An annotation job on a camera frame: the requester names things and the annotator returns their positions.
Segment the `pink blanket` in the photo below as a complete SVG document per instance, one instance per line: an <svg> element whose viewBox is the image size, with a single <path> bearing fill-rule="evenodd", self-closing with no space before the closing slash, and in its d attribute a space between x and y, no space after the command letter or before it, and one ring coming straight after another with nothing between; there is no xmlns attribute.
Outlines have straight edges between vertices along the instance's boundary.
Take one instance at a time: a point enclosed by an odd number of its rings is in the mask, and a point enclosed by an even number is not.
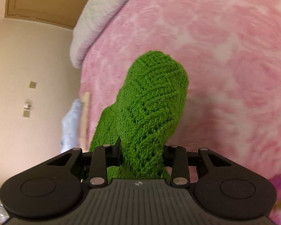
<svg viewBox="0 0 281 225"><path fill-rule="evenodd" d="M281 224L281 0L129 0L89 49L89 141L128 68L148 50L180 62L189 89L169 143L208 147L270 179Z"/></svg>

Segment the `light switch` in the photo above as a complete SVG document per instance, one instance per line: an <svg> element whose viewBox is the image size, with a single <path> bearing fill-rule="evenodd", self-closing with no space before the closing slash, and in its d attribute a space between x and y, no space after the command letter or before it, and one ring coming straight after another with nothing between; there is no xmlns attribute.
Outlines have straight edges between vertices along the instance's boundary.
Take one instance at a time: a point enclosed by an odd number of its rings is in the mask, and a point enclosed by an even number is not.
<svg viewBox="0 0 281 225"><path fill-rule="evenodd" d="M30 111L23 111L23 117L29 118L30 117Z"/></svg>
<svg viewBox="0 0 281 225"><path fill-rule="evenodd" d="M31 88L31 89L35 89L35 87L37 86L37 83L36 82L30 82L30 84L29 84L29 88Z"/></svg>

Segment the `black round disc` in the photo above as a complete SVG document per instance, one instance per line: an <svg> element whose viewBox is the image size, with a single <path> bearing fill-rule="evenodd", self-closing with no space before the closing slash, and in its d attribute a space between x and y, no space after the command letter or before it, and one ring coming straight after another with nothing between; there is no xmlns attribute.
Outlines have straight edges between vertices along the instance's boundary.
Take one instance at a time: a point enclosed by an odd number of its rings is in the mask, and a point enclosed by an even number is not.
<svg viewBox="0 0 281 225"><path fill-rule="evenodd" d="M276 190L267 179L247 169L219 167L198 180L194 196L214 215L249 220L269 215Z"/></svg>
<svg viewBox="0 0 281 225"><path fill-rule="evenodd" d="M24 182L21 191L24 195L31 197L41 197L52 193L56 188L56 183L49 178L33 178Z"/></svg>
<svg viewBox="0 0 281 225"><path fill-rule="evenodd" d="M247 199L256 191L253 184L239 178L228 179L222 182L220 189L223 194L234 199Z"/></svg>
<svg viewBox="0 0 281 225"><path fill-rule="evenodd" d="M0 189L7 212L21 218L47 219L75 207L80 181L62 166L32 168L7 180Z"/></svg>

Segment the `knitted fabric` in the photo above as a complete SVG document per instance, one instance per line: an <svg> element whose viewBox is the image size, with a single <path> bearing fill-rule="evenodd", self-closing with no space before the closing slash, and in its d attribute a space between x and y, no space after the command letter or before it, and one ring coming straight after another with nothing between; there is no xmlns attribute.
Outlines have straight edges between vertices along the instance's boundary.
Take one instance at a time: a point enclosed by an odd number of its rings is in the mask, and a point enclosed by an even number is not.
<svg viewBox="0 0 281 225"><path fill-rule="evenodd" d="M166 178L163 147L183 112L188 77L162 52L147 52L128 70L116 102L102 112L90 151L121 138L123 165L108 168L108 179Z"/></svg>

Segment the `light blue cloth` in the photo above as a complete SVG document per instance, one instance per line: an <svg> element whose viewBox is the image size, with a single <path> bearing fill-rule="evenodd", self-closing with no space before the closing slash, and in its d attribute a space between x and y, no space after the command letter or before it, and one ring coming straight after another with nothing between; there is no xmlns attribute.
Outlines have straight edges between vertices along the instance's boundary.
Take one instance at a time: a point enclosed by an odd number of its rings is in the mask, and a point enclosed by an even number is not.
<svg viewBox="0 0 281 225"><path fill-rule="evenodd" d="M79 146L78 127L80 121L81 101L79 99L72 103L70 111L64 116L61 123L63 136L61 138L61 153Z"/></svg>

